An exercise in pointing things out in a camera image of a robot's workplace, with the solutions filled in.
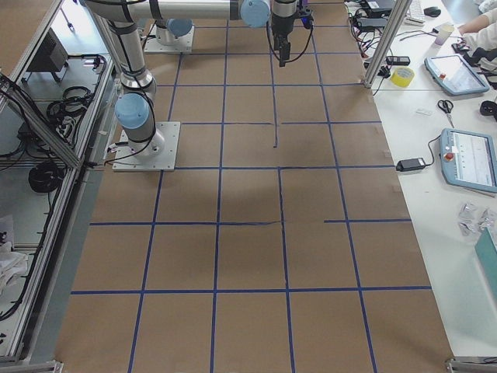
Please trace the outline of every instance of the metal bracket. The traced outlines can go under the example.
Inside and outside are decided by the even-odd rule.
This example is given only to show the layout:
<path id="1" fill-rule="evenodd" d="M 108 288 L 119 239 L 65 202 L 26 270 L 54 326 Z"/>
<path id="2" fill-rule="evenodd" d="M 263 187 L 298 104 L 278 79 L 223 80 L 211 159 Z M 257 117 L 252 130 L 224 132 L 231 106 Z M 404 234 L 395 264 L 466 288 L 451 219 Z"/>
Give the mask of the metal bracket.
<path id="1" fill-rule="evenodd" d="M 497 364 L 469 363 L 448 360 L 445 363 L 449 373 L 497 373 Z"/>
<path id="2" fill-rule="evenodd" d="M 157 27 L 154 26 L 150 32 L 155 35 Z M 192 53 L 193 47 L 193 34 L 195 33 L 195 26 L 192 27 L 189 33 L 184 37 L 175 39 L 171 45 L 163 45 L 157 41 L 157 38 L 148 39 L 145 43 L 145 53 L 149 54 L 178 54 L 178 53 Z"/>
<path id="3" fill-rule="evenodd" d="M 142 172 L 142 171 L 173 171 L 176 163 L 176 153 L 178 151 L 180 122 L 157 122 L 157 131 L 164 135 L 165 144 L 162 150 L 149 159 L 139 159 L 132 155 L 131 149 L 123 146 L 117 149 L 116 158 L 127 157 L 122 161 L 113 163 L 113 170 L 116 172 Z M 121 133 L 119 141 L 127 141 L 124 131 Z"/>

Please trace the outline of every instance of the electronic device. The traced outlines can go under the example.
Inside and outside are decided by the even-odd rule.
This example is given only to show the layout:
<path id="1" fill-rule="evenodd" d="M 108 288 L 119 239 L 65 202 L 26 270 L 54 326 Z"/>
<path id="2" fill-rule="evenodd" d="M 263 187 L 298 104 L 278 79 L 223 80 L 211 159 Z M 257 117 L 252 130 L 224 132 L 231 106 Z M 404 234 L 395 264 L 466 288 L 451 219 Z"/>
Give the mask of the electronic device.
<path id="1" fill-rule="evenodd" d="M 408 56 L 387 56 L 385 61 L 390 66 L 408 66 L 411 63 L 411 58 Z"/>
<path id="2" fill-rule="evenodd" d="M 385 18 L 356 18 L 353 25 L 362 32 L 375 31 L 376 29 L 384 28 L 387 25 Z"/>
<path id="3" fill-rule="evenodd" d="M 65 50 L 55 32 L 50 28 L 41 42 L 33 60 L 27 68 L 28 72 L 59 72 L 68 60 Z"/>
<path id="4" fill-rule="evenodd" d="M 497 193 L 497 158 L 491 136 L 446 128 L 439 141 L 442 174 L 449 184 Z"/>
<path id="5" fill-rule="evenodd" d="M 369 18 L 389 16 L 394 8 L 394 0 L 361 0 L 360 6 Z"/>
<path id="6" fill-rule="evenodd" d="M 425 13 L 421 9 L 421 0 L 411 1 L 404 23 L 415 26 L 421 26 L 425 23 Z"/>
<path id="7" fill-rule="evenodd" d="M 425 66 L 436 82 L 453 96 L 487 92 L 490 89 L 487 82 L 459 54 L 428 57 Z"/>
<path id="8" fill-rule="evenodd" d="M 464 54 L 466 52 L 469 52 L 470 51 L 470 47 L 465 44 L 465 43 L 453 43 L 450 45 L 452 47 L 452 49 L 454 49 L 454 52 L 458 53 L 458 54 Z"/>
<path id="9" fill-rule="evenodd" d="M 422 11 L 425 15 L 433 18 L 438 17 L 442 12 L 438 6 L 430 6 L 428 8 L 424 8 Z"/>

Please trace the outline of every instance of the yellow tape roll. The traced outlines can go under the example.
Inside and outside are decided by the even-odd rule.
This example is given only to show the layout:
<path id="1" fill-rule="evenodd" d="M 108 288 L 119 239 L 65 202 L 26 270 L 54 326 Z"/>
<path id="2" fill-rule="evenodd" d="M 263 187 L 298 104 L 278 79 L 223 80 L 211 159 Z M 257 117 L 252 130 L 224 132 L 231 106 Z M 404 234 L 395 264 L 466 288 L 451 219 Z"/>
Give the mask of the yellow tape roll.
<path id="1" fill-rule="evenodd" d="M 396 68 L 391 76 L 391 81 L 399 87 L 405 88 L 414 78 L 414 71 L 410 68 Z"/>

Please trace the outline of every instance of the metal pole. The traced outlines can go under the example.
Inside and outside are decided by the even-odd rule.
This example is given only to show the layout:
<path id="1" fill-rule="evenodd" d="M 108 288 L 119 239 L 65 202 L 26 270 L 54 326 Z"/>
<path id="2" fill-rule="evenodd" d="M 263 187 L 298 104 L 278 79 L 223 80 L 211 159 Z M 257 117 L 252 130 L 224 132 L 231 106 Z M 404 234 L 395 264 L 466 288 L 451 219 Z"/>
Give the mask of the metal pole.
<path id="1" fill-rule="evenodd" d="M 387 25 L 383 32 L 383 36 L 380 39 L 380 43 L 374 52 L 374 56 L 371 59 L 370 65 L 366 71 L 366 78 L 364 79 L 364 86 L 366 88 L 371 88 L 374 79 L 377 77 L 380 71 L 381 65 L 385 61 L 387 52 L 390 49 L 391 44 L 394 41 L 395 35 L 397 35 L 398 29 L 404 22 L 405 13 L 409 6 L 411 5 L 411 0 L 397 0 L 395 2 L 394 8 L 390 13 Z"/>

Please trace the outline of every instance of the power adapter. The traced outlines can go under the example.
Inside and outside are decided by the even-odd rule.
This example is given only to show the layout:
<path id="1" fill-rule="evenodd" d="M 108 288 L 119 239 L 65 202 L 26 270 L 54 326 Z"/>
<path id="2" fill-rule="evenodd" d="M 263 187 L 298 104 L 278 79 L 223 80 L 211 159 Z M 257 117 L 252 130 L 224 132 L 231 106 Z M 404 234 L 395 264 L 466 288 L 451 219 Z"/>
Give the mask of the power adapter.
<path id="1" fill-rule="evenodd" d="M 401 173 L 408 171 L 416 171 L 417 169 L 424 169 L 427 166 L 423 158 L 402 159 L 398 161 L 395 169 Z"/>

